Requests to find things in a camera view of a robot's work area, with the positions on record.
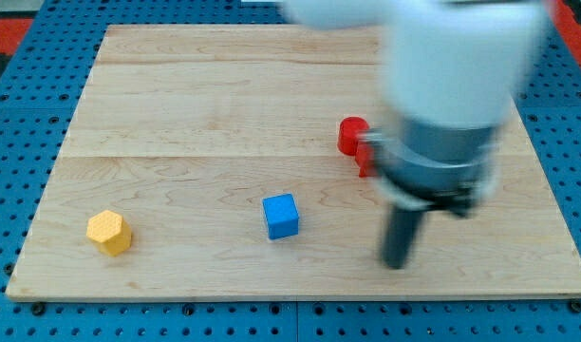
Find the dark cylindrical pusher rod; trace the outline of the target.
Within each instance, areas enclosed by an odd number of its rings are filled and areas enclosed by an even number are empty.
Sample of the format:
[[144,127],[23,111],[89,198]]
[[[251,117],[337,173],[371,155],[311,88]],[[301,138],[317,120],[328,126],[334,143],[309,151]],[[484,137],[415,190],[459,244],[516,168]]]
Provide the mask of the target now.
[[414,238],[426,215],[424,210],[412,210],[391,204],[382,237],[381,257],[391,269],[402,269]]

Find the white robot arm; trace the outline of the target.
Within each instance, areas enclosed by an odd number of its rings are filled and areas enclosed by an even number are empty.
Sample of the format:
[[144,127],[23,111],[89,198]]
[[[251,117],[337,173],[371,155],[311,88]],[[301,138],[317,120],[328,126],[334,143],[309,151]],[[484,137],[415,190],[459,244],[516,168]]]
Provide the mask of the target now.
[[390,205],[382,259],[401,269],[424,216],[460,218],[497,185],[496,133],[546,30],[545,1],[282,4],[311,29],[381,26],[381,123],[362,137]]

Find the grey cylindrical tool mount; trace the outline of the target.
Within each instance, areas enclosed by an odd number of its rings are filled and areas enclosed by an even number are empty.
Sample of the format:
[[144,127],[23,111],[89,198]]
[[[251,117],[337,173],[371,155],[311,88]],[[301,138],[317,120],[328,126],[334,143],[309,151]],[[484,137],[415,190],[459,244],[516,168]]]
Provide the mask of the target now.
[[382,196],[407,211],[448,211],[465,218],[498,184],[495,161],[500,123],[458,127],[392,114],[367,130]]

